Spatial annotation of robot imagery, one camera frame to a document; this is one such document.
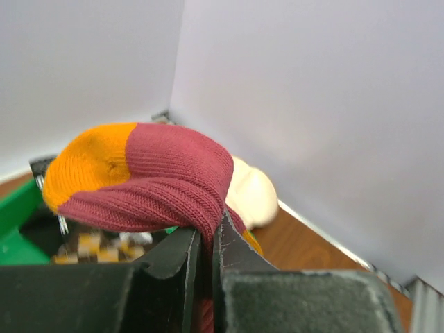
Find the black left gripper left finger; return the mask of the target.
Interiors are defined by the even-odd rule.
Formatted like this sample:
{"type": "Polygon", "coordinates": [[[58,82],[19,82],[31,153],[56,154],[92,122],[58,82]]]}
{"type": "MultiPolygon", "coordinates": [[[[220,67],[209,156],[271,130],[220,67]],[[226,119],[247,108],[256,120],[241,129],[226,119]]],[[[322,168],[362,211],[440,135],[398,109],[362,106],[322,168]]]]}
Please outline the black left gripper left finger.
{"type": "Polygon", "coordinates": [[[197,332],[200,233],[133,262],[1,268],[2,332],[197,332]]]}

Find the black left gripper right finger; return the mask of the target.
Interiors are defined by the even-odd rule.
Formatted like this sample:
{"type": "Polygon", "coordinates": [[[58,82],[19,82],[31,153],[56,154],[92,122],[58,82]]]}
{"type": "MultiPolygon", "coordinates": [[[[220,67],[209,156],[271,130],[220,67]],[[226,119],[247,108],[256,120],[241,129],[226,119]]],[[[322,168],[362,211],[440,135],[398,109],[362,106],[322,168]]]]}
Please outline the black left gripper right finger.
{"type": "Polygon", "coordinates": [[[238,233],[214,236],[215,332],[403,332],[388,287],[356,270],[281,271],[238,233]]]}

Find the maroon purple sock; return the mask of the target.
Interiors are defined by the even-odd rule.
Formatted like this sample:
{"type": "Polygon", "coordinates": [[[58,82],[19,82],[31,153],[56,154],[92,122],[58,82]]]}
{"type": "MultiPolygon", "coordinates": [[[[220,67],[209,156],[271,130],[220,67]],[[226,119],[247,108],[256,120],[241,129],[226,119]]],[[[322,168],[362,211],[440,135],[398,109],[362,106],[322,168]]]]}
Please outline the maroon purple sock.
{"type": "Polygon", "coordinates": [[[233,170],[222,145],[190,128],[111,123],[86,130],[50,163],[42,197],[55,214],[113,232],[196,228],[210,262],[224,214],[260,250],[226,204],[233,170]]]}

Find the black blue logo sock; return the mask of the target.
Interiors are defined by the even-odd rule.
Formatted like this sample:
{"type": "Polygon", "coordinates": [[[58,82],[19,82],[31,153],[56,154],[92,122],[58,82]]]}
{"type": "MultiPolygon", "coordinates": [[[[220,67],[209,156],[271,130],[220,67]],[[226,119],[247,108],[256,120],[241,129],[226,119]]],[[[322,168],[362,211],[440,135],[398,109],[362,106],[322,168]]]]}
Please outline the black blue logo sock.
{"type": "Polygon", "coordinates": [[[67,165],[58,156],[46,156],[29,161],[29,166],[37,188],[46,194],[63,194],[67,174],[67,165]]]}

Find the cream divided plate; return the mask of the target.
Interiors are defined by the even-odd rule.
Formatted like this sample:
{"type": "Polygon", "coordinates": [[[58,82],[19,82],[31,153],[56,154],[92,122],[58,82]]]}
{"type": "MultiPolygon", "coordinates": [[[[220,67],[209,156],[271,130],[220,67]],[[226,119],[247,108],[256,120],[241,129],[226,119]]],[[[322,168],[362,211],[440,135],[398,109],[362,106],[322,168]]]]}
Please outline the cream divided plate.
{"type": "Polygon", "coordinates": [[[234,171],[225,202],[247,230],[262,228],[273,221],[279,210],[275,187],[263,171],[236,156],[232,159],[234,171]]]}

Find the green plastic tray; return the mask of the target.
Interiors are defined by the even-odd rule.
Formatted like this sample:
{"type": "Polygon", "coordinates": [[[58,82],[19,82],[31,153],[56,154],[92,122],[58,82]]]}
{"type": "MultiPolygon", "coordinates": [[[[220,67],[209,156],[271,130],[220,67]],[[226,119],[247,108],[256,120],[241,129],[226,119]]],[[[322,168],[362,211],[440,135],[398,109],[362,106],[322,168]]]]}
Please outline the green plastic tray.
{"type": "MultiPolygon", "coordinates": [[[[71,220],[65,223],[64,234],[60,230],[61,221],[44,204],[35,181],[22,184],[1,199],[1,265],[54,264],[51,257],[69,234],[94,229],[71,220]]],[[[169,228],[151,232],[153,248],[172,231],[169,228]]]]}

